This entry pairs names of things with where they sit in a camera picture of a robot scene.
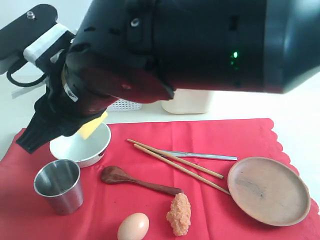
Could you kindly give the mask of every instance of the egg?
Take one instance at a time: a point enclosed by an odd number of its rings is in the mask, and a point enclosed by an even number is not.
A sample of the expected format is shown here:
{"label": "egg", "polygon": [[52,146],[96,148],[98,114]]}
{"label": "egg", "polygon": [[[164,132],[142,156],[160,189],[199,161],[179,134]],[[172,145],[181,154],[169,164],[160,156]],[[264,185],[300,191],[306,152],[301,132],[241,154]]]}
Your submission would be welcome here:
{"label": "egg", "polygon": [[131,214],[120,224],[118,229],[118,240],[142,240],[149,229],[149,218],[147,215],[137,212]]}

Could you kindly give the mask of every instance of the wooden plate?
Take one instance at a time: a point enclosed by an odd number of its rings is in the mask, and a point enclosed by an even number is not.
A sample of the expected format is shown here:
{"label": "wooden plate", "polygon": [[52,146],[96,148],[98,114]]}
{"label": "wooden plate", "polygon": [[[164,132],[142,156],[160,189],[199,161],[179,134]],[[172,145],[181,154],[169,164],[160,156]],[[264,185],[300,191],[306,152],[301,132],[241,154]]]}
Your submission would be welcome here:
{"label": "wooden plate", "polygon": [[249,216],[272,226],[291,226],[309,213],[308,188],[289,167],[265,157],[235,163],[228,188],[236,204]]}

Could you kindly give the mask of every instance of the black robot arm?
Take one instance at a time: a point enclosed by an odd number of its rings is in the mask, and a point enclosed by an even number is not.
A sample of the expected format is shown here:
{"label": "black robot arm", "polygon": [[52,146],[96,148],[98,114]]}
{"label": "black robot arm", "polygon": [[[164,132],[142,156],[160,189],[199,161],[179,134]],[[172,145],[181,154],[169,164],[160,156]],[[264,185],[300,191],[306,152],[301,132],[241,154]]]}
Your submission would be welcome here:
{"label": "black robot arm", "polygon": [[0,30],[0,74],[28,61],[47,82],[17,143],[32,153],[119,98],[290,91],[319,71],[319,16],[312,0],[93,0],[72,34],[38,5]]}

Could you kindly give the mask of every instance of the white bowl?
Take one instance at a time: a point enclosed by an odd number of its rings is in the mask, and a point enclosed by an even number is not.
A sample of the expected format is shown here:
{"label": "white bowl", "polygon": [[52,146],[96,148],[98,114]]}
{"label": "white bowl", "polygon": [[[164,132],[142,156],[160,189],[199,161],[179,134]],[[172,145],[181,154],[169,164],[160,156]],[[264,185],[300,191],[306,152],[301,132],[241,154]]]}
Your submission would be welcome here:
{"label": "white bowl", "polygon": [[110,128],[101,123],[87,138],[79,133],[72,136],[60,136],[50,142],[50,151],[56,159],[68,159],[85,168],[97,163],[105,154],[110,143]]}

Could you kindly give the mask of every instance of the orange food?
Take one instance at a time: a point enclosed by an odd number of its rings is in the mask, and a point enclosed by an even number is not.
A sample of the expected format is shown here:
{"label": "orange food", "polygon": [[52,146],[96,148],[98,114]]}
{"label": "orange food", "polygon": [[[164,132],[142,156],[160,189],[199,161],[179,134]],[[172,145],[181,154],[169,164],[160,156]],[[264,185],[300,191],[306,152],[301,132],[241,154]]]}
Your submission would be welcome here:
{"label": "orange food", "polygon": [[178,193],[172,200],[170,211],[166,214],[166,220],[173,228],[175,236],[184,236],[187,234],[191,225],[191,205],[188,198],[183,193]]}

